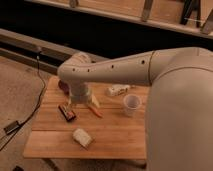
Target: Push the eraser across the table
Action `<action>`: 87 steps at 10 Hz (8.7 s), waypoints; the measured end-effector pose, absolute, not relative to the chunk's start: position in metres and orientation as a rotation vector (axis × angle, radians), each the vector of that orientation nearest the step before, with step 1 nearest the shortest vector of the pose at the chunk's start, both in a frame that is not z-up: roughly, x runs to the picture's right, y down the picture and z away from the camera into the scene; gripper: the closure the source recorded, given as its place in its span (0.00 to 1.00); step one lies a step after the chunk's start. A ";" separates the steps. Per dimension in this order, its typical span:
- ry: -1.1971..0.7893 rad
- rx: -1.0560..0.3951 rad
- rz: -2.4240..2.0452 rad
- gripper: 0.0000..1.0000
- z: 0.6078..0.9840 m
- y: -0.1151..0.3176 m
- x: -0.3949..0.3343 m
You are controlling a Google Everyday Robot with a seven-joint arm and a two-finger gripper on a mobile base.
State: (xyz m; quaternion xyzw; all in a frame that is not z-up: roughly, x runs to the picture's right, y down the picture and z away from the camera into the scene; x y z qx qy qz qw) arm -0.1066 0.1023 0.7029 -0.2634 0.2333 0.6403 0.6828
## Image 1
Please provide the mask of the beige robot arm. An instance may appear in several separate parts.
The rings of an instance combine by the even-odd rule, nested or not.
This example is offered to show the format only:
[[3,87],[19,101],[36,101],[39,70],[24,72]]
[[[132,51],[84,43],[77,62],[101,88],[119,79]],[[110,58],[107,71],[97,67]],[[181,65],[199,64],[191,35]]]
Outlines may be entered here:
[[154,50],[93,63],[76,53],[57,75],[70,101],[89,82],[148,86],[145,138],[148,171],[213,171],[213,52],[200,47]]

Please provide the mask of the beige cylindrical gripper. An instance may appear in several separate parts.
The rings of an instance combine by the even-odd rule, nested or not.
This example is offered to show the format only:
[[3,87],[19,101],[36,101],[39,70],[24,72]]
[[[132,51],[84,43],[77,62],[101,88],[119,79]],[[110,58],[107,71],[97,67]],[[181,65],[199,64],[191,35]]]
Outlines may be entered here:
[[87,103],[90,99],[90,105],[99,108],[100,103],[92,95],[91,90],[86,83],[74,83],[69,86],[69,96],[72,103]]

